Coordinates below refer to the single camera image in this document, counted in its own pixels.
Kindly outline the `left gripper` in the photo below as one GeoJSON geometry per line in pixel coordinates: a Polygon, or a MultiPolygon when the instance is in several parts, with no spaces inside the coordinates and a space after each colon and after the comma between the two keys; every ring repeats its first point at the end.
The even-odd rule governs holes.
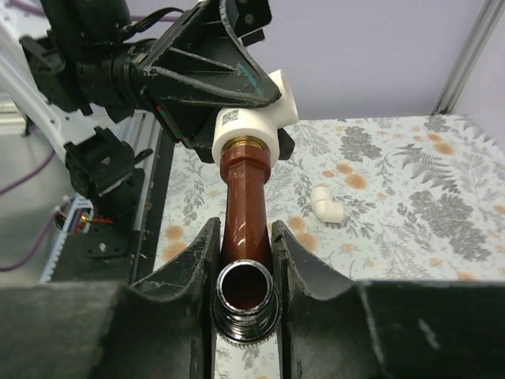
{"type": "MultiPolygon", "coordinates": [[[[271,20],[267,1],[201,1],[157,41],[86,46],[76,64],[77,109],[88,116],[91,105],[98,105],[113,122],[147,111],[202,162],[215,163],[211,147],[222,109],[212,107],[263,108],[281,96],[247,50],[264,40],[271,20]],[[139,68],[143,60],[144,76],[139,68]],[[146,87],[157,100],[209,107],[157,106],[146,87]]],[[[289,159],[295,148],[285,128],[277,131],[279,160],[289,159]]]]}

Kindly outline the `brown faucet with chrome cap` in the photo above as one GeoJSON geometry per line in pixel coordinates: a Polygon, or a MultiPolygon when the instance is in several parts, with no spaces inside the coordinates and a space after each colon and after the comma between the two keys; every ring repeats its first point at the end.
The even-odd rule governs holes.
{"type": "Polygon", "coordinates": [[[269,340],[282,313],[264,200],[268,147],[255,137],[233,138],[223,147],[220,174],[227,185],[226,216],[211,315],[227,343],[247,347],[269,340]]]}

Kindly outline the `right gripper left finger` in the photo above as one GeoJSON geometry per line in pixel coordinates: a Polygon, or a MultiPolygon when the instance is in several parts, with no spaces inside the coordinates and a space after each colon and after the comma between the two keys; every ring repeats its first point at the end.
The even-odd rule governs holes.
{"type": "Polygon", "coordinates": [[[1,289],[4,378],[211,378],[210,303],[220,222],[132,285],[56,282],[1,289]]]}

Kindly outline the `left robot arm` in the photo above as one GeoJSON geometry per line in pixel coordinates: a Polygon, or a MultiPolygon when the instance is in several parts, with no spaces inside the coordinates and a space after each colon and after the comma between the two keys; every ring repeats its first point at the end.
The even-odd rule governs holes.
{"type": "Polygon", "coordinates": [[[139,33],[170,13],[133,22],[123,1],[45,1],[44,36],[3,28],[13,48],[1,60],[1,84],[45,134],[88,199],[96,219],[132,226],[140,207],[142,162],[134,148],[93,122],[101,107],[114,123],[151,114],[166,135],[218,163],[230,145],[252,138],[272,162],[289,159],[298,120],[283,72],[265,72],[248,46],[271,22],[266,1],[198,1],[178,10],[157,39],[139,33]]]}

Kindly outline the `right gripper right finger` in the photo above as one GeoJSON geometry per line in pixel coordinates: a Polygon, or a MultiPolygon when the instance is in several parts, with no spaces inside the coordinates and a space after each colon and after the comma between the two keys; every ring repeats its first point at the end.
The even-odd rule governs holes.
{"type": "Polygon", "coordinates": [[[284,378],[501,378],[504,285],[351,280],[271,229],[284,378]]]}

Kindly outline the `white pipe elbow fitting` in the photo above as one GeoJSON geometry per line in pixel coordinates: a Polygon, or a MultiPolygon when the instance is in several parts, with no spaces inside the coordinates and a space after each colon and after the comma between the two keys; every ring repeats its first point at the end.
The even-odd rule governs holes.
{"type": "Polygon", "coordinates": [[[225,146],[236,137],[255,137],[269,151],[271,166],[280,158],[277,131],[299,121],[297,105],[287,76],[282,70],[270,73],[269,78],[278,86],[281,97],[264,108],[223,108],[215,121],[214,140],[211,154],[220,164],[225,146]]]}

